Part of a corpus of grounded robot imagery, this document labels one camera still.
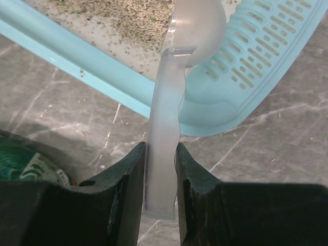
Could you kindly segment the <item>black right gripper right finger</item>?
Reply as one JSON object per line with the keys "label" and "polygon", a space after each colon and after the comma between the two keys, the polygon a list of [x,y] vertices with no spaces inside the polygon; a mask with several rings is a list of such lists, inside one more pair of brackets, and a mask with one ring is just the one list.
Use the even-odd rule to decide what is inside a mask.
{"label": "black right gripper right finger", "polygon": [[223,182],[180,143],[176,151],[181,245],[327,245],[327,187]]}

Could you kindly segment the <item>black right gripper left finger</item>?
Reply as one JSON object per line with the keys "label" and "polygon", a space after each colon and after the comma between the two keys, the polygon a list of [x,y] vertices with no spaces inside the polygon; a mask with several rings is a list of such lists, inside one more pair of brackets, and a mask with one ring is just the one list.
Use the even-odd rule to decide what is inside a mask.
{"label": "black right gripper left finger", "polygon": [[136,245],[146,144],[74,187],[1,182],[1,245]]}

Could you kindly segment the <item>green litter bag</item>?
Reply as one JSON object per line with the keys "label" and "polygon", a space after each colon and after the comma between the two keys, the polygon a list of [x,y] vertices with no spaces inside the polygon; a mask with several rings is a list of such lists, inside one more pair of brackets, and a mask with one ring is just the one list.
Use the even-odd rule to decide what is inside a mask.
{"label": "green litter bag", "polygon": [[64,170],[44,155],[7,139],[1,140],[1,180],[50,181],[76,186]]}

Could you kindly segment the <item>clear plastic scoop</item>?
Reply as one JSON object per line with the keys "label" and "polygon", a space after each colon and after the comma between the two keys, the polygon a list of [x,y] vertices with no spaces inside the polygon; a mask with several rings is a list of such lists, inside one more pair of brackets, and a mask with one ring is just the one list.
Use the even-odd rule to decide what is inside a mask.
{"label": "clear plastic scoop", "polygon": [[186,69],[205,62],[218,50],[226,24],[221,1],[175,1],[163,40],[149,118],[143,197],[143,213],[148,217],[175,218],[175,154]]}

